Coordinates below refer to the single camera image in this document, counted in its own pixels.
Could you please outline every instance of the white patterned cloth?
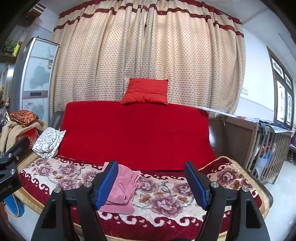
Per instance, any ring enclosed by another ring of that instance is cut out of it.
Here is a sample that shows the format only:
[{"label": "white patterned cloth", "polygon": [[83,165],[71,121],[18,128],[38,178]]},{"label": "white patterned cloth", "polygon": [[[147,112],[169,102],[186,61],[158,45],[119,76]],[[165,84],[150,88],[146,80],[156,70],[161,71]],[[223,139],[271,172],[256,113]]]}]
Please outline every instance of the white patterned cloth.
[{"label": "white patterned cloth", "polygon": [[43,159],[53,158],[58,153],[58,147],[66,131],[58,131],[48,127],[36,140],[32,150]]}]

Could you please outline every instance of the folded clothes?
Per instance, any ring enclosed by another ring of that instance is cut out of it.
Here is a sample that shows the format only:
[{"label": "folded clothes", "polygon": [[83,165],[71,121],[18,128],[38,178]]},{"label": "folded clothes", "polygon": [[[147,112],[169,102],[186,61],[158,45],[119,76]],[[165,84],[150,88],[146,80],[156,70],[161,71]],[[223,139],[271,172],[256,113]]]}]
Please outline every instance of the folded clothes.
[{"label": "folded clothes", "polygon": [[36,122],[39,117],[29,110],[19,110],[11,113],[10,119],[24,128]]},{"label": "folded clothes", "polygon": [[107,213],[132,214],[133,194],[140,187],[140,171],[132,171],[124,165],[118,165],[118,175],[113,184],[107,202],[100,208],[100,211]]},{"label": "folded clothes", "polygon": [[18,136],[36,128],[38,132],[43,132],[46,129],[46,123],[42,120],[37,120],[27,127],[22,127],[14,121],[9,121],[3,128],[0,137],[0,151],[8,151],[17,141]]},{"label": "folded clothes", "polygon": [[65,136],[66,131],[58,131],[48,127],[36,140],[32,150],[41,158],[53,158],[58,153],[58,147]]}]

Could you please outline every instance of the shelf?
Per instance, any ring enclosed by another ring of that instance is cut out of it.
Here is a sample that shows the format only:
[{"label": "shelf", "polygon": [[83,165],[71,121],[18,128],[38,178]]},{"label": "shelf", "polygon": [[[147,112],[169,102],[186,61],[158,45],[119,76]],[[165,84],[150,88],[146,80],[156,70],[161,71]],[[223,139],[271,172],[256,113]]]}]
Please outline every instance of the shelf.
[{"label": "shelf", "polygon": [[17,60],[17,57],[14,57],[12,54],[0,53],[0,63],[14,64],[16,60]]}]

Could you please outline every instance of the beige curtain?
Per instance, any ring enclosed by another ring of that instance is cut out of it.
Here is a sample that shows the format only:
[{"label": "beige curtain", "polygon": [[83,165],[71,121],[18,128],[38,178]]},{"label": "beige curtain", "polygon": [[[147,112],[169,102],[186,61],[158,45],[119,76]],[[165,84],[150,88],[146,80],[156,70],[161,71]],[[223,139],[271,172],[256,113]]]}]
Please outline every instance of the beige curtain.
[{"label": "beige curtain", "polygon": [[141,76],[168,79],[168,101],[233,114],[245,72],[237,19],[192,0],[151,0]]},{"label": "beige curtain", "polygon": [[61,13],[53,32],[51,41],[60,50],[50,91],[51,116],[72,101],[120,101],[129,78],[140,77],[144,0],[93,2]]}]

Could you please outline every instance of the pink cloth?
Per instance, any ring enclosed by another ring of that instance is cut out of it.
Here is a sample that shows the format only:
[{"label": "pink cloth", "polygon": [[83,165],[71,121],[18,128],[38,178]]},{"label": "pink cloth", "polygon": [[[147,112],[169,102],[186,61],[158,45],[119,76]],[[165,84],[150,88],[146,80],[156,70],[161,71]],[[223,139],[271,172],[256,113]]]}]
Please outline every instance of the pink cloth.
[{"label": "pink cloth", "polygon": [[[105,162],[103,171],[109,162]],[[124,165],[118,165],[118,175],[113,184],[109,197],[105,205],[101,206],[100,211],[107,213],[132,214],[133,194],[140,187],[140,171],[132,171]]]}]

